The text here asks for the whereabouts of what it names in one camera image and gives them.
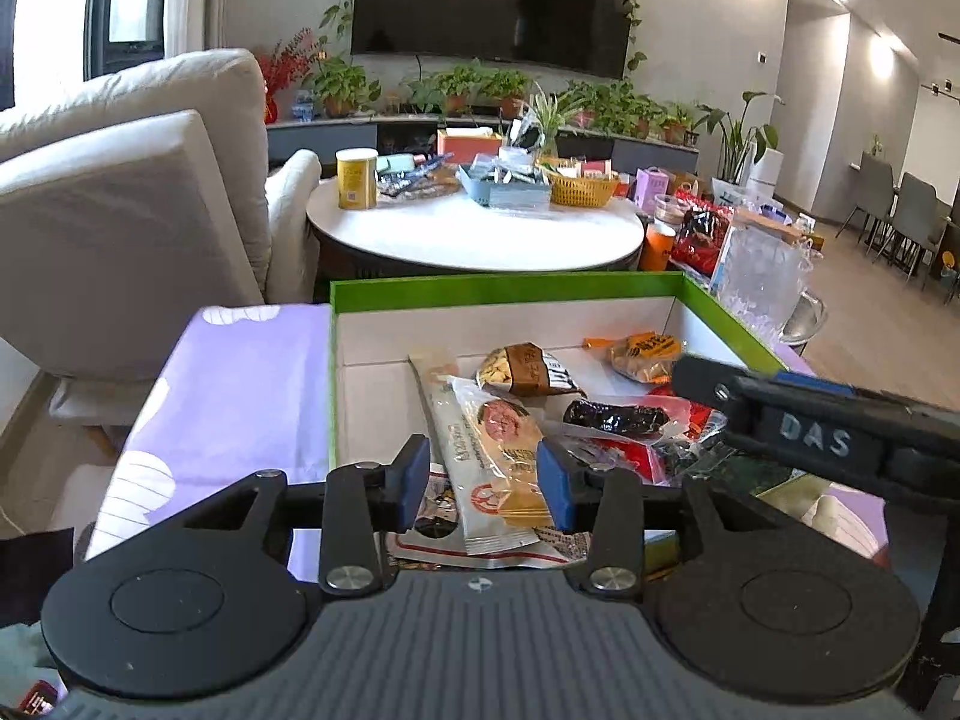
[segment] wooden floor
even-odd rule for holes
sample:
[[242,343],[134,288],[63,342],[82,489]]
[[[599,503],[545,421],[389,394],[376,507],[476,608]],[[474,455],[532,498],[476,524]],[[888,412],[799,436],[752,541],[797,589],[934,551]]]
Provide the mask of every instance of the wooden floor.
[[932,279],[922,293],[919,276],[908,286],[901,271],[865,256],[857,230],[835,232],[824,225],[810,280],[829,319],[803,357],[824,378],[960,410],[960,299],[944,306]]

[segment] terracotta pot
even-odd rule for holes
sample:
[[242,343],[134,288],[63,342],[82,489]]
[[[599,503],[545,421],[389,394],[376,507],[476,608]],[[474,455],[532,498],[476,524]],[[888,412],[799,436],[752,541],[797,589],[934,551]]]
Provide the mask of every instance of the terracotta pot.
[[337,98],[327,98],[323,101],[323,107],[326,114],[331,119],[342,119],[353,112],[353,100],[338,100]]
[[686,127],[683,124],[670,124],[670,127],[664,127],[664,140],[671,146],[683,146],[685,135]]
[[443,101],[443,112],[457,113],[467,107],[467,95],[447,95]]
[[573,117],[573,124],[580,129],[590,129],[593,126],[593,118],[596,114],[593,111],[581,111]]
[[515,119],[520,115],[522,106],[523,100],[520,98],[503,98],[500,101],[500,111],[504,119]]
[[273,95],[267,95],[263,107],[263,124],[273,124],[277,120],[277,103]]

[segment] white table top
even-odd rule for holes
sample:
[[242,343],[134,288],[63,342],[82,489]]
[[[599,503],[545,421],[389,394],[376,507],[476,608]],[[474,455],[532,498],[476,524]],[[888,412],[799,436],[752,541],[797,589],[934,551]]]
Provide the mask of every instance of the white table top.
[[542,215],[482,208],[460,191],[376,208],[344,211],[336,179],[320,181],[306,215],[335,241],[381,257],[461,271],[579,271],[627,257],[643,242],[644,227],[627,200],[604,208],[551,205]]

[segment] window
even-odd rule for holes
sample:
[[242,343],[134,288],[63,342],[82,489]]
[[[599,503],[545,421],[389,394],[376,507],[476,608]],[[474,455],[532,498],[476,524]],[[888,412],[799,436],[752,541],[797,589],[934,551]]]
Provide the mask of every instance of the window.
[[163,0],[87,0],[85,76],[163,58]]
[[44,105],[83,83],[86,0],[16,0],[13,90],[17,105]]

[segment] floor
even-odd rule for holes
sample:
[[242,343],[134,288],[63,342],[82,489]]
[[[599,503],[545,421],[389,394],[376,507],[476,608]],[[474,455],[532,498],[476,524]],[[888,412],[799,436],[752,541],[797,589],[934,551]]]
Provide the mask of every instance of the floor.
[[893,391],[960,410],[960,300],[944,306],[944,289],[874,263],[856,245],[857,230],[834,240],[824,225],[824,257],[811,288],[829,319],[803,357],[818,375],[867,389]]
[[[960,300],[944,306],[942,288],[931,282],[921,293],[918,278],[905,285],[900,271],[864,255],[856,231],[838,240],[827,232],[811,279],[829,310],[805,351],[813,370],[960,410],[960,354],[952,354]],[[72,527],[78,536],[96,517],[112,466],[82,429],[43,415],[16,456],[0,458],[0,506],[25,531]],[[0,517],[0,538],[15,535]]]

